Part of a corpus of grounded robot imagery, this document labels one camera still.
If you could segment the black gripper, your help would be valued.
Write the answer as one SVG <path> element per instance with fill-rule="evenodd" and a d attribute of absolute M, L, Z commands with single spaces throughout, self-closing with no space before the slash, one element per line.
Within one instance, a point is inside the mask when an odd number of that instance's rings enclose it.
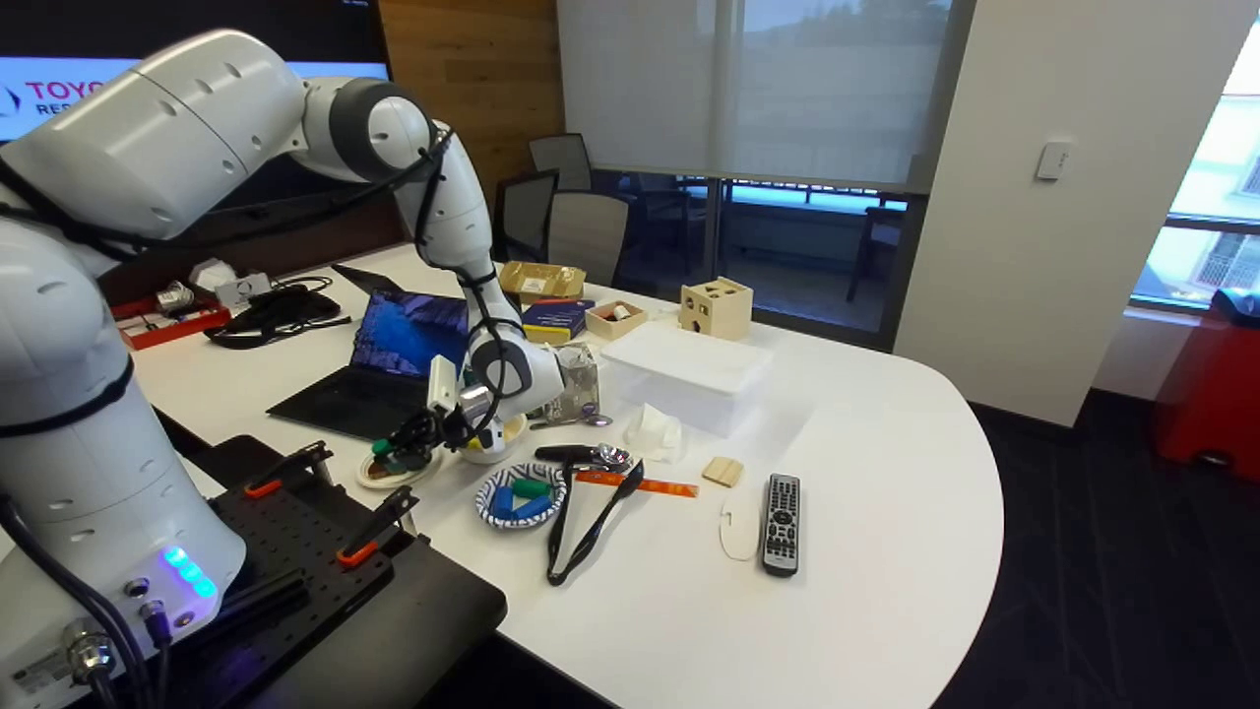
<path fill-rule="evenodd" d="M 495 425 L 501 396 L 486 383 L 465 383 L 461 365 L 445 353 L 428 364 L 424 373 L 424 402 L 404 421 L 411 449 L 471 449 L 495 452 L 501 425 Z"/>

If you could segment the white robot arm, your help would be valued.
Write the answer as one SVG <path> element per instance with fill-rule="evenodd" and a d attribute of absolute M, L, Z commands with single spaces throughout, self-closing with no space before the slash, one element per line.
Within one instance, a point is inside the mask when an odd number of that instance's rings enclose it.
<path fill-rule="evenodd" d="M 190 37 L 0 152 L 0 494 L 34 538 L 0 574 L 12 662 L 81 616 L 53 568 L 113 605 L 154 600 L 185 635 L 246 570 L 249 545 L 194 490 L 104 283 L 200 259 L 200 222 L 276 160 L 349 184 L 423 168 L 417 257 L 465 293 L 461 379 L 487 402 L 482 417 L 570 389 L 564 353 L 529 339 L 501 293 L 487 201 L 449 123 L 382 77 L 305 77 L 239 27 Z"/>

